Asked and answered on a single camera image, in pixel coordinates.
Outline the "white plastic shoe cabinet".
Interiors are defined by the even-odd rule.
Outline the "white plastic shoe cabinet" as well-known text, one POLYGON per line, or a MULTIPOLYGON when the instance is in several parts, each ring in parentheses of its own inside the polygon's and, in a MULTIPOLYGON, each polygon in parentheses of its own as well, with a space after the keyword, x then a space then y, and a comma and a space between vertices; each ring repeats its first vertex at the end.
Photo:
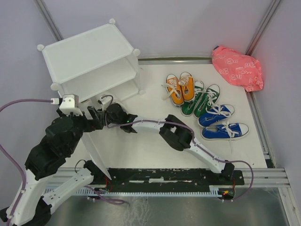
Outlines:
POLYGON ((44 46, 42 52, 52 84, 61 97, 75 94, 79 108, 88 119, 91 115, 82 101, 96 95, 111 95, 122 102, 144 94, 139 74, 138 56, 134 48, 115 25, 112 18, 105 25, 44 46))

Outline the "orange canvas sneaker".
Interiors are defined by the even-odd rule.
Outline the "orange canvas sneaker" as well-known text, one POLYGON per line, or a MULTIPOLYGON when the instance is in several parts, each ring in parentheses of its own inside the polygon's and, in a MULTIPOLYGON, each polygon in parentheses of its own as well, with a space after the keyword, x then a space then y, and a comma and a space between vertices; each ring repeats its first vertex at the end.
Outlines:
POLYGON ((188 72, 182 72, 180 75, 179 85, 182 90, 184 101, 193 101, 195 98, 195 83, 192 75, 188 72))
POLYGON ((166 94, 162 97, 163 100, 170 99, 175 106, 181 106, 184 103, 179 80, 174 74, 166 77, 162 87, 166 90, 166 94))

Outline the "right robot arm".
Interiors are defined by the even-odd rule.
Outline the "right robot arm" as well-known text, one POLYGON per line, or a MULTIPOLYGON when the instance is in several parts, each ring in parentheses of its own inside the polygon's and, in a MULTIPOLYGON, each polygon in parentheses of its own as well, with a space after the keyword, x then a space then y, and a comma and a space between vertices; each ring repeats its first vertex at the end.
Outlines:
POLYGON ((216 180, 227 184, 233 179, 235 166, 206 148, 195 137, 194 131, 176 116, 170 114, 163 119, 148 119, 127 113, 120 104, 113 103, 101 109, 100 120, 107 128, 120 128, 126 133, 159 134, 177 151, 186 151, 205 163, 216 174, 216 180))

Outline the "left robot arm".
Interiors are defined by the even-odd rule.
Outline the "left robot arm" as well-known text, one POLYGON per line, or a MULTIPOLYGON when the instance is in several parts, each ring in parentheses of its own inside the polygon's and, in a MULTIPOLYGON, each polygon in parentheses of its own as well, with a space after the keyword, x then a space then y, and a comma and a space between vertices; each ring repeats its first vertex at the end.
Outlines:
POLYGON ((80 188, 103 181, 104 172, 94 160, 84 164, 71 179, 45 194, 48 182, 71 157, 86 132, 103 129, 104 111, 88 107, 92 119, 85 115, 60 113, 41 142, 29 153, 25 162, 23 181, 13 203, 0 211, 0 218, 8 226, 44 226, 57 208, 80 188))

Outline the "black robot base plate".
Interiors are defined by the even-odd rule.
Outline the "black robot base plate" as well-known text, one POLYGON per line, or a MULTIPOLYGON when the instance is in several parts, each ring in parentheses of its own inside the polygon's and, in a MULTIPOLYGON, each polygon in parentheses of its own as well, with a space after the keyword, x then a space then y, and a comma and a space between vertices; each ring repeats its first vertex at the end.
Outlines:
POLYGON ((240 170, 217 174, 208 169, 109 168, 111 179, 101 174, 97 185, 112 185, 114 192, 207 191, 209 186, 244 185, 240 170))

